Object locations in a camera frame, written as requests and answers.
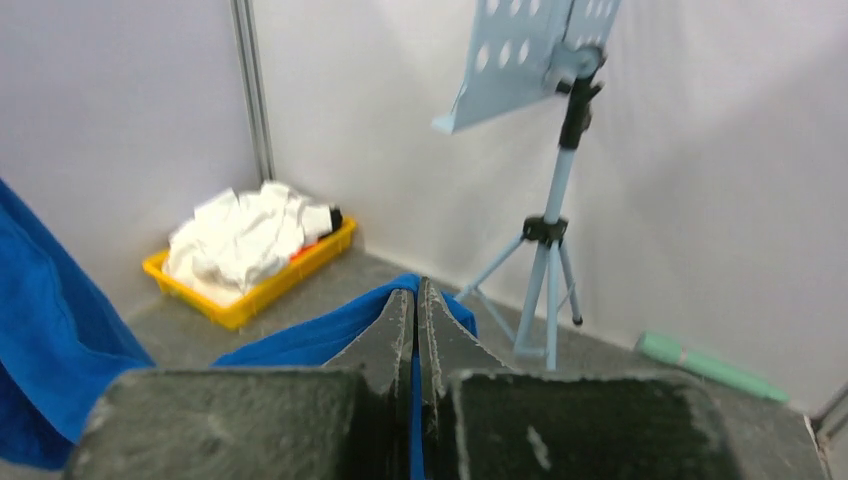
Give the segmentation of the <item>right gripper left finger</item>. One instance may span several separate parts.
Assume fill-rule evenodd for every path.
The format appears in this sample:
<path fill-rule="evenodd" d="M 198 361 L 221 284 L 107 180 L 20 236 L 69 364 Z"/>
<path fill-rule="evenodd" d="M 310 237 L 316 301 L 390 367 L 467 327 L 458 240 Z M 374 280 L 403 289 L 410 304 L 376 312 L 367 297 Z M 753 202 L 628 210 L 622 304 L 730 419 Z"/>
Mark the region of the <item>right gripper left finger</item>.
<path fill-rule="evenodd" d="M 315 368 L 133 370 L 97 400 L 67 479 L 406 479 L 415 298 Z"/>

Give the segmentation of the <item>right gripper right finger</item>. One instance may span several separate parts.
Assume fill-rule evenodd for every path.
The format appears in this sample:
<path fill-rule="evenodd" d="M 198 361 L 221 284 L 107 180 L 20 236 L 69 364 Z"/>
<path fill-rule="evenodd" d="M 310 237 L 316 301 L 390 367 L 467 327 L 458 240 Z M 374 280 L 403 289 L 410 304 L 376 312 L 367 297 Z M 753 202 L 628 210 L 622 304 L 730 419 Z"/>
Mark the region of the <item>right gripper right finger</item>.
<path fill-rule="evenodd" d="M 510 369 L 428 278 L 417 293 L 426 479 L 738 479 L 714 403 L 663 372 Z"/>

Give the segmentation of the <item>blue printed t-shirt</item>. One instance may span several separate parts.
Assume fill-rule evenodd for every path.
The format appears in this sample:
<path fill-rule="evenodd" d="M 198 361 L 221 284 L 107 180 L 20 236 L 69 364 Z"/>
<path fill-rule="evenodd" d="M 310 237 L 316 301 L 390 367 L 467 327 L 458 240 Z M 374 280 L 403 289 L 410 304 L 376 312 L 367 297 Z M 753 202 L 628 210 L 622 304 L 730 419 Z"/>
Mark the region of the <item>blue printed t-shirt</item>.
<path fill-rule="evenodd" d="M 245 346 L 212 368 L 315 368 L 350 345 L 397 289 L 415 298 L 410 467 L 421 473 L 417 293 L 405 274 L 337 310 Z M 447 299 L 468 328 L 472 315 Z M 160 370 L 101 290 L 9 187 L 1 190 L 1 456 L 64 469 L 97 400 L 122 374 Z"/>

